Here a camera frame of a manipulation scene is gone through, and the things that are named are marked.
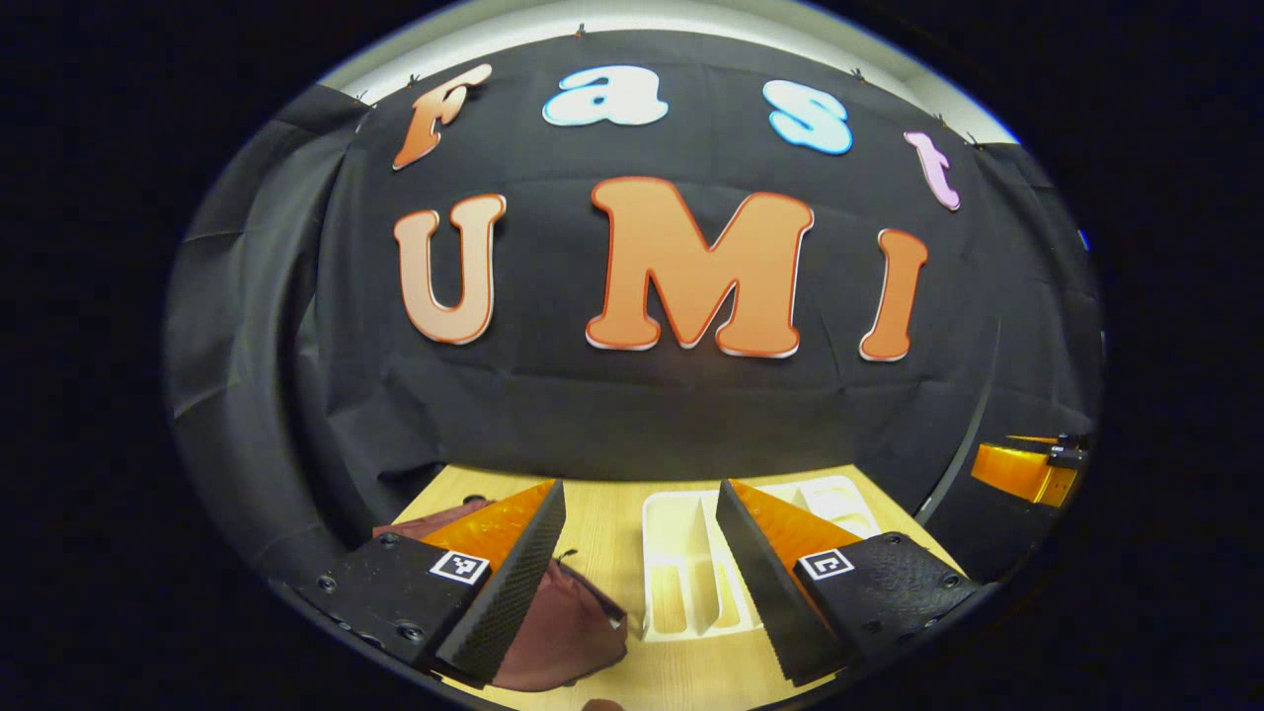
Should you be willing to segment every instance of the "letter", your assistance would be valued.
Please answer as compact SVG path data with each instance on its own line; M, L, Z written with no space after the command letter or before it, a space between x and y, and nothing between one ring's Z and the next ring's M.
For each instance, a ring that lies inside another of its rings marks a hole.
M435 299L430 238L439 213L423 210L399 218L399 283L408 320L426 338L464 345L483 335L492 321L492 224L504 215L503 195L479 195L453 206L453 225L461 232L461 300L447 307Z
M418 96L412 102L412 123L403 138L403 148L394 157L394 170L404 168L434 151L441 138L435 130L435 121L444 125L453 123L465 105L465 87L483 83L489 76L492 65L479 65Z
M904 139L918 149L921 175L927 176L927 185L930 186L930 192L935 194L935 200L956 213L957 207L961 207L961 196L948 187L948 176L944 175L944 171L949 170L948 158L935 151L935 144L930 143L930 137L924 133L905 133Z
M720 350L785 358L799 349L794 297L811 207L756 192L708 247L680 191L665 180L605 180L593 189L593 204L609 215L611 254L605 307L585 331L590 344L645 350L659 342L662 329L646 314L652 281L683 348L702 340L736 290L732 314L715 331Z
M909 354L909 319L918 291L918 272L929 252L920 239L897 229L877 233L877 244L886 254L886 275L873 328L861 339L861 358L895 362Z
M844 123L847 109L838 99L780 78L763 85L763 97L780 109L769 114L769 121L786 142L833 156L851 151L852 132Z
M561 94L544 108L545 120L559 127L581 127L607 120L643 125L667 115L659 100L659 75L645 67L594 67L557 83Z

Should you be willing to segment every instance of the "screw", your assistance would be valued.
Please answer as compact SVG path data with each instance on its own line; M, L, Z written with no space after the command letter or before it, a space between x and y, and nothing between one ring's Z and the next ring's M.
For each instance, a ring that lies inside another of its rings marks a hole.
M408 621L398 622L396 625L396 631L398 631L399 636L404 638L406 640L413 644L421 644L421 636L422 636L421 628L418 628L417 625Z

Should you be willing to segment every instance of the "letter s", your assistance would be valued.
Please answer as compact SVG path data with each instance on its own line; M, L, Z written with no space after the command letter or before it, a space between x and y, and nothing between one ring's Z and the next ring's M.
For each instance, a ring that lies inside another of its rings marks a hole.
M794 145L838 156L852 147L847 109L824 91L785 80L763 85L763 97L779 111L769 114L772 130Z

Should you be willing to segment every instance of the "orange letter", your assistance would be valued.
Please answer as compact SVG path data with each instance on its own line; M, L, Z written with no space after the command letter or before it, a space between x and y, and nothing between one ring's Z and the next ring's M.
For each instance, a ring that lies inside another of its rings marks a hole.
M483 83L489 76L492 65L479 65L418 96L412 102L412 123L408 124L408 135L403 138L403 148L396 156L394 170L398 171L434 151L440 138L435 121L441 120L444 125L453 123L465 105L465 87Z
M461 230L461 300L449 309L435 300L430 282L430 237L439 213L425 210L399 218L399 282L408 320L426 338L454 345L483 335L492 321L492 223L504 214L504 196L479 195L453 207L453 225Z
M861 358L899 361L909 354L909 319L918 291L918 271L927 263L927 245L906 232L885 229L877 244L886 254L886 276L873 328L861 339Z
M794 295L799 244L811 229L811 207L775 195L747 197L714 247L708 248L680 191L667 181L621 177L593 189L593 204L611 219L605 309L588 323L598 348L645 350L661 328L646 314L653 280L684 348L702 340L728 292L732 315L715 331L729 356L785 358L799 349Z

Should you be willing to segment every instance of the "blue letter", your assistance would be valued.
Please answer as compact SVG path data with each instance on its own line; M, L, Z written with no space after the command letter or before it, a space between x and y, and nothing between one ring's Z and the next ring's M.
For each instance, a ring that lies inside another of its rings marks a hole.
M781 109L769 114L769 120L786 142L834 156L847 153L852 147L852 132L843 123L847 109L838 99L785 80L765 83L763 97Z
M645 67L594 67L557 83L564 89L545 104L545 120L559 127L581 127L608 120L622 125L653 123L667 115L659 101L659 75Z

